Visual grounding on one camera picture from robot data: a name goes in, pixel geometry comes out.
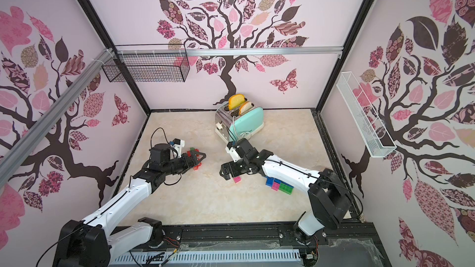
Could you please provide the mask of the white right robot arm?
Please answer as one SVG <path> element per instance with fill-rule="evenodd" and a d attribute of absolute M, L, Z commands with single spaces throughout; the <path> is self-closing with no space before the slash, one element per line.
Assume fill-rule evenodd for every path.
<path fill-rule="evenodd" d="M 301 244 L 308 244 L 324 228 L 338 229 L 353 204 L 352 191 L 343 185 L 338 174 L 331 169 L 315 171 L 300 167 L 271 151 L 258 151 L 245 138 L 229 142 L 226 152 L 233 160 L 221 165 L 220 176 L 224 179 L 230 180 L 243 174 L 260 174 L 308 195 L 312 211 L 304 212 L 293 230 L 293 236 Z"/>

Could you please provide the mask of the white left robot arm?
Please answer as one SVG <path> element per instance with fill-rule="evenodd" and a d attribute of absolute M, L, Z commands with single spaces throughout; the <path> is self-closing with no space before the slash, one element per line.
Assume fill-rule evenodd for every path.
<path fill-rule="evenodd" d="M 118 195 L 82 220 L 71 220 L 63 226 L 53 266 L 107 267 L 117 257 L 146 242 L 161 244 L 165 236 L 162 223 L 152 218 L 141 218 L 122 231 L 115 229 L 138 204 L 164 184 L 167 176 L 184 174 L 206 157 L 198 150 L 177 158 L 172 158 L 167 150 L 153 152 Z"/>

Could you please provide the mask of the red long lego brick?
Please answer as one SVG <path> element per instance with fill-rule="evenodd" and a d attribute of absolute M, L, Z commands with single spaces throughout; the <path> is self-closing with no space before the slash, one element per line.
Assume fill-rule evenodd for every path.
<path fill-rule="evenodd" d="M 198 170 L 201 167 L 201 165 L 202 165 L 202 163 L 199 163 L 198 165 L 194 166 L 193 170 L 195 170 L 195 171 Z"/>

